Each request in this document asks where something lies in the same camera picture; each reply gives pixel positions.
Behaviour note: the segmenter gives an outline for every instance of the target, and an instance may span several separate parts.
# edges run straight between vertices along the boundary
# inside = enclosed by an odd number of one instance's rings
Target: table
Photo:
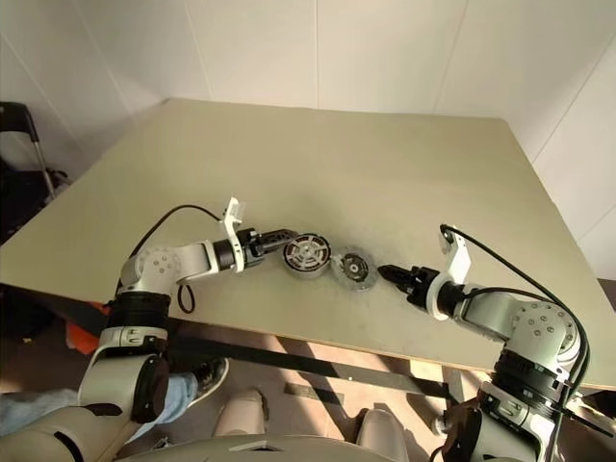
[[[0,282],[106,301],[139,238],[171,207],[221,213],[246,202],[244,225],[317,232],[378,264],[444,267],[438,225],[455,224],[551,288],[591,347],[584,384],[616,389],[614,313],[503,120],[382,115],[169,100],[0,249]],[[196,211],[149,241],[223,237]],[[469,281],[530,289],[471,248]],[[338,347],[491,370],[501,345],[436,321],[380,281],[350,293],[331,275],[293,278],[273,257],[193,286],[197,307],[172,316]]]

